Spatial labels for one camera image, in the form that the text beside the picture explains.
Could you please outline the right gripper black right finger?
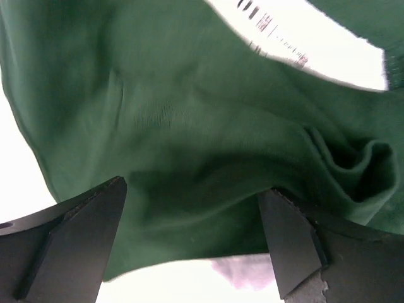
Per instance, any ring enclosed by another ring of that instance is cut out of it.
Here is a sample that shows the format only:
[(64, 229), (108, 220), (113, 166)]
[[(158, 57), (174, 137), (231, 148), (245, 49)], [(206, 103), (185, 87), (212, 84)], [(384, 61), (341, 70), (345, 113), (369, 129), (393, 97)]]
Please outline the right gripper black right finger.
[(403, 236), (269, 190), (259, 210), (284, 302), (403, 302)]

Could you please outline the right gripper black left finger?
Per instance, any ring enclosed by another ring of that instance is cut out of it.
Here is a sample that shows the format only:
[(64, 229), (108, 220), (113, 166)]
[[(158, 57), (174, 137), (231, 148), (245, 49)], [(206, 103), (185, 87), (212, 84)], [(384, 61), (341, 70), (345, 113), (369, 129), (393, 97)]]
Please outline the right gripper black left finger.
[(114, 177), (1, 224), (1, 302), (95, 302), (125, 204)]

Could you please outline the white and green raglan t-shirt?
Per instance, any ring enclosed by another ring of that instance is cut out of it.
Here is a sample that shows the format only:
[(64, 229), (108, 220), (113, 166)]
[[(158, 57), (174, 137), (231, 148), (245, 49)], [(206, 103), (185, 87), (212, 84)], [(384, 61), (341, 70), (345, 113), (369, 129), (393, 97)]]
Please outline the white and green raglan t-shirt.
[(128, 193), (104, 280), (267, 249), (258, 194), (403, 233), (403, 2), (2, 1), (3, 89), (57, 202)]

